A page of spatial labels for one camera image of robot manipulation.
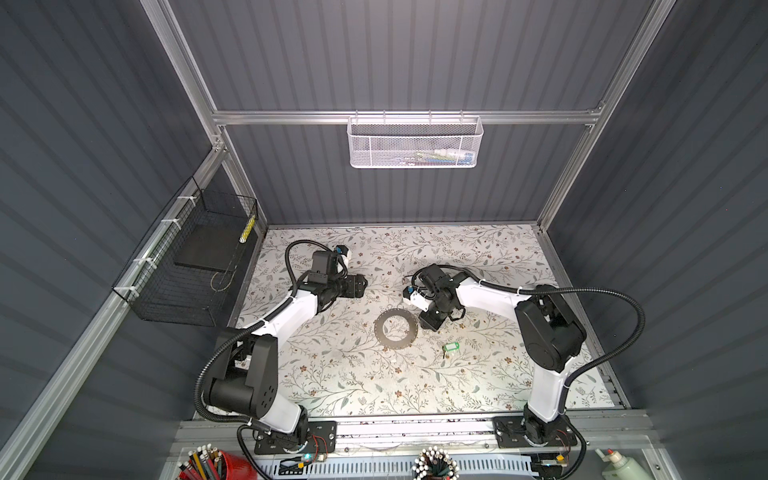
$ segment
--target black mounting plate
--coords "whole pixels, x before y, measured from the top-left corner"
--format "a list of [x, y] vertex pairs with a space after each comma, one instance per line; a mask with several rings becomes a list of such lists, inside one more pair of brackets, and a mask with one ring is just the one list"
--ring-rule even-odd
[[[553, 438], [545, 445], [532, 445], [525, 438], [525, 427], [522, 425], [522, 414], [493, 417], [492, 421], [494, 435], [496, 436], [496, 442], [498, 443], [498, 447], [500, 449], [522, 449], [532, 446], [563, 446], [557, 437]], [[556, 429], [565, 432], [567, 439], [563, 439], [563, 441], [566, 445], [570, 445], [571, 447], [578, 445], [578, 439], [576, 438], [576, 435], [571, 431], [570, 427], [568, 427], [568, 424], [565, 423], [565, 420], [563, 420], [562, 417], [558, 417], [558, 424], [556, 425]]]
[[285, 453], [315, 453], [315, 441], [312, 435], [317, 437], [319, 445], [319, 453], [333, 453], [336, 450], [336, 422], [309, 422], [310, 434], [306, 445], [299, 452], [286, 452], [282, 447], [277, 445], [272, 437], [264, 434], [264, 432], [255, 432], [256, 446], [253, 447], [253, 453], [255, 455], [282, 455]]

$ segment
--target bundle of pencils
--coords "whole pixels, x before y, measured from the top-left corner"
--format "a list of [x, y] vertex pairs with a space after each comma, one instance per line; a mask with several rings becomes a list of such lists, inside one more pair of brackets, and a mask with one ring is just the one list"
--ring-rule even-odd
[[437, 445], [423, 449], [422, 454], [413, 461], [413, 478], [420, 480], [456, 480], [458, 479], [458, 463]]
[[184, 463], [179, 462], [180, 480], [225, 480], [227, 478], [227, 465], [224, 456], [216, 447], [208, 445], [197, 447], [197, 451], [190, 450], [190, 459]]

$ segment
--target gray wall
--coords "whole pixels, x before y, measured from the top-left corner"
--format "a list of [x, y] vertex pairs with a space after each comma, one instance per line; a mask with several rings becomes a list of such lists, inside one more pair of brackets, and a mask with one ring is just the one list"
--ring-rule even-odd
[[[768, 449], [768, 5], [678, 2], [550, 235], [575, 285], [640, 300], [613, 360], [688, 480]], [[606, 349], [634, 319], [585, 299]]]
[[[361, 111], [596, 107], [649, 3], [171, 1], [219, 109]], [[360, 171], [343, 127], [229, 129], [272, 224], [535, 220], [581, 132], [486, 126], [475, 168]]]
[[353, 168], [346, 127], [228, 127], [270, 224], [536, 220], [581, 125], [489, 125], [478, 166]]
[[[0, 6], [0, 443], [209, 149], [138, 1]], [[211, 341], [129, 316], [28, 478], [150, 478]]]

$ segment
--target floral patterned surface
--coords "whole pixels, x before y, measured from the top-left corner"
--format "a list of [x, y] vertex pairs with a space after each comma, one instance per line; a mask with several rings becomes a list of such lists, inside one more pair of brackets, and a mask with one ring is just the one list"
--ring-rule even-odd
[[[338, 299], [298, 330], [280, 350], [280, 391], [314, 416], [522, 409], [530, 396], [533, 363], [516, 323], [482, 310], [445, 322], [435, 333], [419, 329], [401, 350], [378, 343], [376, 317], [402, 302], [410, 275], [430, 263], [470, 266], [480, 277], [509, 286], [554, 284], [527, 225], [270, 230], [251, 280], [238, 326], [256, 321], [285, 296], [290, 281], [283, 254], [297, 239], [347, 245], [350, 273], [369, 281], [362, 299]], [[310, 245], [294, 248], [296, 272], [309, 268]], [[387, 335], [402, 338], [404, 320], [391, 319]], [[442, 345], [459, 342], [443, 358]], [[577, 366], [589, 360], [586, 347]], [[596, 370], [571, 387], [568, 406], [613, 406]]]

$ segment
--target basket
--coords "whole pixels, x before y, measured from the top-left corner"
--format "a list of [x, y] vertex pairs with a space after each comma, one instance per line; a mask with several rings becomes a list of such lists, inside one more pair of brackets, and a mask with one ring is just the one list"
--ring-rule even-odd
[[[115, 284], [112, 289], [143, 320], [226, 325], [245, 279], [250, 258], [246, 253], [253, 252], [258, 238], [257, 232], [251, 232], [257, 216], [256, 199], [201, 189], [182, 198], [187, 200], [176, 218], [161, 220], [164, 230], [156, 246], [142, 258], [135, 258], [134, 253], [125, 266], [124, 272], [139, 262], [133, 281]], [[221, 266], [195, 262], [201, 250], [190, 250], [190, 245], [193, 240], [200, 244], [199, 239], [206, 234], [214, 235], [213, 240], [223, 239], [214, 244]]]
[[479, 117], [350, 117], [349, 163], [354, 168], [472, 168], [482, 140]]

